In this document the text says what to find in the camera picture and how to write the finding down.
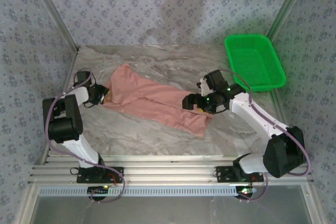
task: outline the marble surface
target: marble surface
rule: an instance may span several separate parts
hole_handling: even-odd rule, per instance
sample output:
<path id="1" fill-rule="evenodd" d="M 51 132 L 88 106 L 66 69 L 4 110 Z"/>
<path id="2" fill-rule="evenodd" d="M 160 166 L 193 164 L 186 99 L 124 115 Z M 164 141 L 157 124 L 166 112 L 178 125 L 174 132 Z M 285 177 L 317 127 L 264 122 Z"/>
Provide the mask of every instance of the marble surface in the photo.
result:
<path id="1" fill-rule="evenodd" d="M 191 92 L 198 92 L 196 83 L 201 76 L 229 66 L 222 45 L 83 46 L 72 74 L 89 67 L 97 82 L 104 84 L 126 62 L 142 76 Z M 230 74 L 225 73 L 224 78 L 233 82 Z M 256 93 L 254 99 L 275 115 L 269 93 Z M 204 138 L 103 106 L 81 106 L 80 112 L 85 137 L 101 155 L 236 156 L 266 147 L 245 121 L 229 111 L 212 119 Z"/>

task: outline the cloth fold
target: cloth fold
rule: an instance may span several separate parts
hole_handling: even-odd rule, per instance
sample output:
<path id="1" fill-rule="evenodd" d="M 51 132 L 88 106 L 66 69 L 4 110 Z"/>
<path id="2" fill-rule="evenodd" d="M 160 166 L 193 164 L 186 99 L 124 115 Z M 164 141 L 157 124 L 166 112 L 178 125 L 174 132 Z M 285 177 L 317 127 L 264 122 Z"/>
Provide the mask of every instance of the cloth fold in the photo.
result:
<path id="1" fill-rule="evenodd" d="M 182 109 L 190 92 L 163 85 L 132 71 L 129 64 L 119 66 L 105 84 L 111 90 L 103 106 L 204 137 L 213 117 L 198 110 Z"/>

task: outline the green basket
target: green basket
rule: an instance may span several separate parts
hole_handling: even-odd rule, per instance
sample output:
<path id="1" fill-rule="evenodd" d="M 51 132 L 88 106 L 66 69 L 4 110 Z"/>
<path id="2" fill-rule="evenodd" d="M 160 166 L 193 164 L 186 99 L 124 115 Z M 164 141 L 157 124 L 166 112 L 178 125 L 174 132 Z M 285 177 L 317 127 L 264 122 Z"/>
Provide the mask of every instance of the green basket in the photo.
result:
<path id="1" fill-rule="evenodd" d="M 251 86 L 252 91 L 270 91 L 286 83 L 286 75 L 271 41 L 261 34 L 231 35 L 225 48 L 232 71 Z M 247 90 L 236 76 L 235 82 Z"/>

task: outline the patterned wallpaper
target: patterned wallpaper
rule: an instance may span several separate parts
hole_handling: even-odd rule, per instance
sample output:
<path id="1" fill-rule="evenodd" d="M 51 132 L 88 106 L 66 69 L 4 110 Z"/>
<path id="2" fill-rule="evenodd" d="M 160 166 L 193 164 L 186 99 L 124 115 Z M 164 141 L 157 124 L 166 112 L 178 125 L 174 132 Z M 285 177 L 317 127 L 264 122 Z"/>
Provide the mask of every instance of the patterned wallpaper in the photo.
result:
<path id="1" fill-rule="evenodd" d="M 312 172 L 336 223 L 336 0 L 297 0 L 276 40 L 287 74 L 280 89 L 292 124 L 304 130 Z"/>
<path id="2" fill-rule="evenodd" d="M 222 43 L 265 34 L 283 0 L 53 0 L 75 42 Z"/>
<path id="3" fill-rule="evenodd" d="M 72 55 L 40 0 L 0 0 L 0 223 L 12 223 L 45 147 L 42 99 L 61 90 Z"/>

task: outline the pink towel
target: pink towel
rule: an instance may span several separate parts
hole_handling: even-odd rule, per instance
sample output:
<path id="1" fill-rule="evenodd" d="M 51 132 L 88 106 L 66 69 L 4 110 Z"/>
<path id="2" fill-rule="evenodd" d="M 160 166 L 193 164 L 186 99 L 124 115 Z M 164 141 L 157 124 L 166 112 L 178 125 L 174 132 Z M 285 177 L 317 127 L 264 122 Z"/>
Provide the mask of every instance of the pink towel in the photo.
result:
<path id="1" fill-rule="evenodd" d="M 182 100 L 190 92 L 144 78 L 133 72 L 129 64 L 119 66 L 105 86 L 111 92 L 103 106 L 182 129 L 196 136 L 204 137 L 213 117 L 198 110 L 183 110 Z"/>

